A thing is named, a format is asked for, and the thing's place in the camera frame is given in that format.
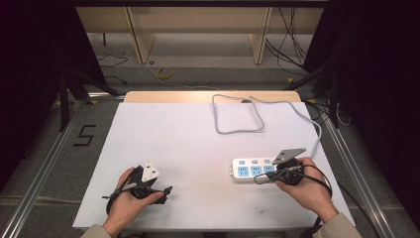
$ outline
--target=power strip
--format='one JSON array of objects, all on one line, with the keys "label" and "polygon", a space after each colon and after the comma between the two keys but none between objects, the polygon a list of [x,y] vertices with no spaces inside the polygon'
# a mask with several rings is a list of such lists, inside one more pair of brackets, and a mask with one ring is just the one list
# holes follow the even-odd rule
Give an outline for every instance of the power strip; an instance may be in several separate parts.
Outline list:
[{"label": "power strip", "polygon": [[[275,166],[272,161],[275,158],[243,158],[232,161],[231,176],[237,182],[255,182],[254,177],[274,172]],[[266,176],[256,178],[257,181],[267,181]]]}]

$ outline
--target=hand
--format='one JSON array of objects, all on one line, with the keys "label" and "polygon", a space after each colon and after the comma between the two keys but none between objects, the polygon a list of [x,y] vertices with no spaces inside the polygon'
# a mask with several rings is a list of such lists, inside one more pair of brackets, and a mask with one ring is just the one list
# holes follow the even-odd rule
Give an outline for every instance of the hand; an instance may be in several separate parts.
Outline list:
[{"label": "hand", "polygon": [[[126,170],[118,181],[119,187],[134,168]],[[163,192],[155,192],[143,199],[133,197],[128,191],[123,191],[111,206],[109,215],[102,227],[111,237],[117,235],[127,225],[132,223],[139,213],[150,204],[157,201],[163,196]]]},{"label": "hand", "polygon": [[[316,167],[310,158],[301,158],[298,161],[303,166],[309,165]],[[304,172],[308,176],[325,182],[322,174],[314,168],[305,167]],[[316,181],[303,178],[298,185],[287,185],[281,181],[276,181],[275,184],[281,190],[291,195],[301,206],[315,212],[324,224],[339,213],[330,198],[328,190]]]}]

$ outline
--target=white board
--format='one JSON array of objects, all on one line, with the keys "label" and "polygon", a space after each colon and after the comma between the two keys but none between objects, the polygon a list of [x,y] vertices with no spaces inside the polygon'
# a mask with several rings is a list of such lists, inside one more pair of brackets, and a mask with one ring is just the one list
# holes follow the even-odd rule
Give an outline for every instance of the white board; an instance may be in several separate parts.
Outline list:
[{"label": "white board", "polygon": [[[304,103],[293,103],[308,116]],[[73,227],[103,224],[107,199],[129,167],[151,162],[160,171],[154,189],[173,186],[164,205],[151,205],[128,229],[142,231],[282,230],[313,225],[316,215],[275,184],[234,182],[235,158],[276,157],[280,150],[306,148],[314,126],[286,103],[257,104],[262,133],[220,135],[210,103],[121,103]],[[251,104],[217,105],[222,131],[258,128]],[[314,156],[333,186],[338,209],[353,222],[322,146]]]}]

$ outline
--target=blue outlet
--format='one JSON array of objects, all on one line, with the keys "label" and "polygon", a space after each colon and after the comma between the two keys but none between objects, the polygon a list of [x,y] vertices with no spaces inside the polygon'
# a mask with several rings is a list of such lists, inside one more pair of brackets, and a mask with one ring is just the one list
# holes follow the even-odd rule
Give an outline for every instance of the blue outlet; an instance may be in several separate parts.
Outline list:
[{"label": "blue outlet", "polygon": [[248,177],[250,170],[248,170],[248,167],[238,167],[238,175],[239,177]]},{"label": "blue outlet", "polygon": [[251,167],[251,174],[253,177],[259,176],[263,173],[262,167]]},{"label": "blue outlet", "polygon": [[267,173],[267,172],[274,172],[274,166],[264,166],[263,167],[263,172]]}]

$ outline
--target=sleeve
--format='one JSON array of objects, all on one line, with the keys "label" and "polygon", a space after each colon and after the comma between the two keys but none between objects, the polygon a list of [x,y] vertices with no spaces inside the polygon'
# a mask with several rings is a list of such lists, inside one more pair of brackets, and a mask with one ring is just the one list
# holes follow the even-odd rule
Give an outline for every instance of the sleeve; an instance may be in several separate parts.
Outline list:
[{"label": "sleeve", "polygon": [[80,238],[111,238],[100,225],[91,226]]},{"label": "sleeve", "polygon": [[313,238],[358,238],[359,231],[343,213],[334,216],[313,235]]}]

